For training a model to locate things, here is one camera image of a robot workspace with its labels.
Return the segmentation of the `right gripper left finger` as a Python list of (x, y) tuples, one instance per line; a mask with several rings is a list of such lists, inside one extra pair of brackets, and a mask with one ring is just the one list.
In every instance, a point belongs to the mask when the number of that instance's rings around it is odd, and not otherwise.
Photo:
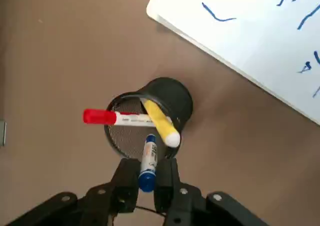
[(110, 182), (90, 188), (78, 198), (71, 192), (58, 193), (17, 219), (11, 226), (109, 226), (119, 213), (135, 210), (140, 162), (121, 159)]

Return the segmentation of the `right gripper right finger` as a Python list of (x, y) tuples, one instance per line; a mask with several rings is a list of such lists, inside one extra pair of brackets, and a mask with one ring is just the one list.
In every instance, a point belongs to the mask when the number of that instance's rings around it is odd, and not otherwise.
[(154, 206), (165, 214), (164, 226), (264, 226), (265, 222), (230, 195), (200, 189), (180, 181), (175, 158), (156, 169)]

